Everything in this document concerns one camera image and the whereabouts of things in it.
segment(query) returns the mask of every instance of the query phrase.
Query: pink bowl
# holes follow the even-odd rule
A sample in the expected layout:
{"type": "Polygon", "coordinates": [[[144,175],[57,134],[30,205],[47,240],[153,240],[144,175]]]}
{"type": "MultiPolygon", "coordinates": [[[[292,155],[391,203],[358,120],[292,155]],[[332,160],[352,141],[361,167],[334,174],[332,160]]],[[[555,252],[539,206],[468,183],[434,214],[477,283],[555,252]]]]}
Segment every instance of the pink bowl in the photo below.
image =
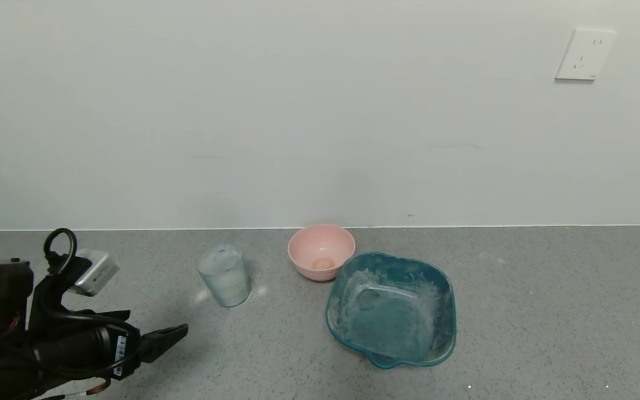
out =
{"type": "Polygon", "coordinates": [[[355,239],[344,228],[321,223],[295,233],[288,256],[295,269],[313,281],[335,279],[342,264],[355,252],[355,239]]]}

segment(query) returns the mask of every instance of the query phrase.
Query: gray countertop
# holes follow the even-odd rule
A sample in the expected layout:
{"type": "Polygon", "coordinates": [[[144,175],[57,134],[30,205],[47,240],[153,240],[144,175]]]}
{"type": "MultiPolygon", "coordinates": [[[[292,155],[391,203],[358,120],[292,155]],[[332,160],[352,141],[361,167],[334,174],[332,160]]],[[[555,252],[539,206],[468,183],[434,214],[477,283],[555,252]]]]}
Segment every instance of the gray countertop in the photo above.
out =
{"type": "MultiPolygon", "coordinates": [[[[96,398],[640,398],[640,226],[599,228],[373,228],[357,251],[439,266],[452,280],[458,341],[446,362],[381,370],[331,336],[332,283],[300,276],[287,259],[292,230],[81,232],[122,270],[95,298],[66,305],[132,309],[143,332],[189,324],[153,364],[96,398]],[[219,307],[198,257],[234,243],[252,294],[219,307]]],[[[45,266],[46,232],[0,232],[0,257],[45,266]]],[[[67,384],[48,394],[87,389],[67,384]]]]}

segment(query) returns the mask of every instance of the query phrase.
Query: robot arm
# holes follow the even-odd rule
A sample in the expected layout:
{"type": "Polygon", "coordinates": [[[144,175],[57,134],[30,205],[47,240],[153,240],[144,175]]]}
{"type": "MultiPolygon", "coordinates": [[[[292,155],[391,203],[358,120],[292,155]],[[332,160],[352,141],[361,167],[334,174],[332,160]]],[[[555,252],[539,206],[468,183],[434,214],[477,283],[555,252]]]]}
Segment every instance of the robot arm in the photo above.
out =
{"type": "Polygon", "coordinates": [[[106,253],[78,251],[73,232],[64,228],[48,236],[44,252],[49,275],[33,291],[28,330],[26,299],[33,287],[29,263],[0,260],[0,399],[25,400],[91,377],[105,383],[86,394],[101,392],[112,379],[128,377],[140,363],[153,362],[186,336],[186,324],[141,336],[126,322],[129,311],[69,311],[61,305],[66,291],[93,296],[117,266],[106,253]],[[62,256],[50,249],[60,233],[71,243],[69,253],[62,256]]]}

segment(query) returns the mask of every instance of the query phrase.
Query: clear plastic cup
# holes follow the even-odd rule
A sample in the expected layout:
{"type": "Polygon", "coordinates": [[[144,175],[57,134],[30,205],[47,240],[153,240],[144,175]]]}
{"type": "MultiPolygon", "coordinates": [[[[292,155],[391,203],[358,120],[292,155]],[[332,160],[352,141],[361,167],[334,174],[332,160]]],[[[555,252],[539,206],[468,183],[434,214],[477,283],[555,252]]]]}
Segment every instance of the clear plastic cup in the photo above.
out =
{"type": "Polygon", "coordinates": [[[251,281],[236,246],[220,244],[207,251],[197,271],[219,306],[238,306],[251,293],[251,281]]]}

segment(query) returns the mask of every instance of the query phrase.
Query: barcode label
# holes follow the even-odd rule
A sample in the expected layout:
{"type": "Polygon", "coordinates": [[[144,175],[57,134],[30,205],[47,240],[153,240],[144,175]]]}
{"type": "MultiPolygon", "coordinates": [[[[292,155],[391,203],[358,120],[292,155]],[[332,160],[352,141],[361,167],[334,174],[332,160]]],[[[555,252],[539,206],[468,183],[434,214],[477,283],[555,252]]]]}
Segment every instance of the barcode label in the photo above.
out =
{"type": "MultiPolygon", "coordinates": [[[[125,357],[125,342],[127,341],[127,337],[125,336],[118,336],[117,337],[117,349],[115,349],[115,361],[120,361],[122,360],[122,357],[125,357]]],[[[112,373],[117,376],[117,377],[121,377],[122,376],[122,365],[119,367],[115,367],[114,370],[112,370],[112,373]]]]}

